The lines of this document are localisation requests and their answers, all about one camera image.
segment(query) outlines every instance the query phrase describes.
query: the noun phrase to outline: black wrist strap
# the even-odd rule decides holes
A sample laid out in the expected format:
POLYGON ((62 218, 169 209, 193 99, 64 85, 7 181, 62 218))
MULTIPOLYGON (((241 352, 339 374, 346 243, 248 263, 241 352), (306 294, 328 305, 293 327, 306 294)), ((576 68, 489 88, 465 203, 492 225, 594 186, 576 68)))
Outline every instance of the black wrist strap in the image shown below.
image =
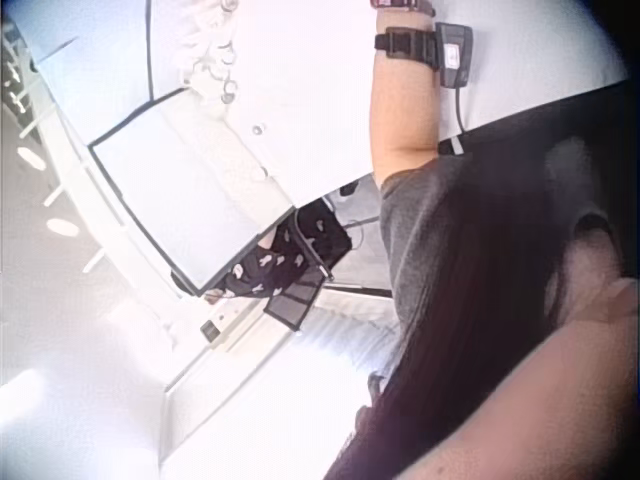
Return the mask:
POLYGON ((376 35, 376 50, 387 52, 387 58, 413 60, 438 69, 436 35, 414 28, 389 27, 376 35))

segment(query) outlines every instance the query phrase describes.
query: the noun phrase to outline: long hair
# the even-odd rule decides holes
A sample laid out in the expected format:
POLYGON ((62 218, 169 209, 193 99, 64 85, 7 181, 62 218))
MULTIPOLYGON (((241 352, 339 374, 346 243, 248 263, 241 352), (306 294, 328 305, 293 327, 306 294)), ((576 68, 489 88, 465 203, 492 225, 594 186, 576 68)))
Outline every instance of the long hair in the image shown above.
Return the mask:
POLYGON ((567 231, 553 215, 543 152, 478 148, 420 241, 438 261, 397 367, 326 479, 390 479, 460 426, 555 326, 567 231))

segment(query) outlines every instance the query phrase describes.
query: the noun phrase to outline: skin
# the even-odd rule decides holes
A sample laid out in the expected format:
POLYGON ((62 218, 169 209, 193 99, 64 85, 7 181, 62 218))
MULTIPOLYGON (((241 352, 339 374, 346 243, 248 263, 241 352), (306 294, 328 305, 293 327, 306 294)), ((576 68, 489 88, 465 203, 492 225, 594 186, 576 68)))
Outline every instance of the skin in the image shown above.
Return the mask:
MULTIPOLYGON (((380 12, 378 32, 391 25, 433 28, 419 13, 380 12)), ((436 158, 438 90, 429 67, 376 53, 371 151, 378 185, 436 158)), ((401 480, 589 479, 606 464, 634 415, 638 297, 636 282, 619 278, 615 258, 598 253, 609 242, 603 235, 567 252, 565 267, 574 262, 569 270, 578 276, 569 279, 558 330, 401 480)))

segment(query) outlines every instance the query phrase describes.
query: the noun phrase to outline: cable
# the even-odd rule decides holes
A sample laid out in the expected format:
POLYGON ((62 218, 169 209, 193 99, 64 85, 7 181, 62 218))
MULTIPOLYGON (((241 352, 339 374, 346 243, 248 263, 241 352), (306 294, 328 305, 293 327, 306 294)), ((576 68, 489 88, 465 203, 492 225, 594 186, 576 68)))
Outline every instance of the cable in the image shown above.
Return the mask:
POLYGON ((460 127, 460 133, 465 133, 466 130, 462 126, 462 115, 460 115, 460 87, 456 88, 456 118, 458 119, 458 126, 460 127))

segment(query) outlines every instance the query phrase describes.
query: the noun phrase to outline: sleeve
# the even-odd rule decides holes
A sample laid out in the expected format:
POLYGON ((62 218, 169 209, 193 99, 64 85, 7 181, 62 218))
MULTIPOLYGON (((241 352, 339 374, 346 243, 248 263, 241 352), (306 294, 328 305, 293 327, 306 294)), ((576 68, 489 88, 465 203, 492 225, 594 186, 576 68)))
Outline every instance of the sleeve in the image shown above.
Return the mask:
POLYGON ((400 321, 410 321, 426 269, 433 268, 437 232, 429 229, 438 202, 465 157, 443 156, 416 170, 397 173, 382 185, 380 228, 400 321))

